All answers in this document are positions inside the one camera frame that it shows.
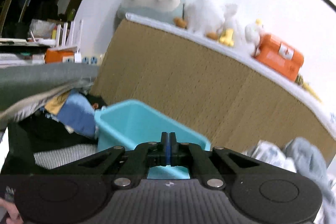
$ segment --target human hand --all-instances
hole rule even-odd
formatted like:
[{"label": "human hand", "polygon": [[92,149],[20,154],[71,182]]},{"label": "human hand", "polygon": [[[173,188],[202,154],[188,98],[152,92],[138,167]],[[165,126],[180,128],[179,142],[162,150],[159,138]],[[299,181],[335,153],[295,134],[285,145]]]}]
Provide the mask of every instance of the human hand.
[{"label": "human hand", "polygon": [[15,204],[0,198],[0,207],[5,208],[10,216],[6,219],[7,224],[23,224],[23,220]]}]

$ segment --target orange box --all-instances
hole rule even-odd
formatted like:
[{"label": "orange box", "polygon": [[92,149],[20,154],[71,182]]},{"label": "orange box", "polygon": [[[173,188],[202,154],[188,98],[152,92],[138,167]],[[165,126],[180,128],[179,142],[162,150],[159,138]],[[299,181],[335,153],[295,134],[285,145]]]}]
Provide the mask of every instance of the orange box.
[{"label": "orange box", "polygon": [[45,63],[56,63],[56,62],[62,62],[63,57],[65,56],[74,56],[74,52],[69,51],[53,51],[50,49],[47,49],[47,52],[45,54]]},{"label": "orange box", "polygon": [[274,69],[290,81],[295,81],[303,65],[303,55],[280,38],[265,34],[260,39],[260,54],[256,59]]}]

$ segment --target stuffed toy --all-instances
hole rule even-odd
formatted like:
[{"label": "stuffed toy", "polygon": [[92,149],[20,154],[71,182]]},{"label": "stuffed toy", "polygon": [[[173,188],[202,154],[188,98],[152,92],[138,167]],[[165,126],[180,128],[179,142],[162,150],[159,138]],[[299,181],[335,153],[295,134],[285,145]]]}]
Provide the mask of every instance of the stuffed toy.
[{"label": "stuffed toy", "polygon": [[225,22],[223,0],[192,0],[184,8],[184,19],[175,18],[178,27],[217,40]]},{"label": "stuffed toy", "polygon": [[237,10],[236,4],[226,5],[225,22],[219,42],[233,47],[243,55],[255,56],[258,54],[257,47],[263,31],[261,21],[256,20],[256,23],[248,24],[244,29],[236,18]]}]

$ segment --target bottle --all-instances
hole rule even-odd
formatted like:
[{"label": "bottle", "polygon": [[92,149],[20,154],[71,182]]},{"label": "bottle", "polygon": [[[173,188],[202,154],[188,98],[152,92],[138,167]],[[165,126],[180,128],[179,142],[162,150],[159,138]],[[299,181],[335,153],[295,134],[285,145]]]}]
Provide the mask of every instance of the bottle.
[{"label": "bottle", "polygon": [[70,13],[68,14],[68,19],[67,19],[67,21],[69,22],[69,21],[73,21],[74,19],[75,19],[75,14],[76,14],[76,10],[75,9],[72,9],[71,11],[70,11]]},{"label": "bottle", "polygon": [[57,25],[55,26],[55,28],[52,31],[51,39],[56,39],[56,35],[57,35]]}]

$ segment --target white chicken plush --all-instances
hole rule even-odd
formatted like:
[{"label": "white chicken plush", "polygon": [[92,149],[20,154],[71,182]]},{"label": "white chicken plush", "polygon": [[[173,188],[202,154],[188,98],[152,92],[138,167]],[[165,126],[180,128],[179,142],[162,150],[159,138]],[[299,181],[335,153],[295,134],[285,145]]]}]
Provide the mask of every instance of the white chicken plush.
[{"label": "white chicken plush", "polygon": [[244,30],[236,18],[237,10],[238,6],[236,4],[226,5],[223,33],[219,42],[227,46],[232,46],[235,50],[244,55],[254,56],[256,47],[259,44],[259,41],[255,42],[257,40],[256,37],[260,39],[260,36],[250,25],[247,25]]},{"label": "white chicken plush", "polygon": [[184,8],[184,19],[175,18],[174,22],[191,33],[217,39],[225,21],[224,11],[223,0],[192,0]]}]

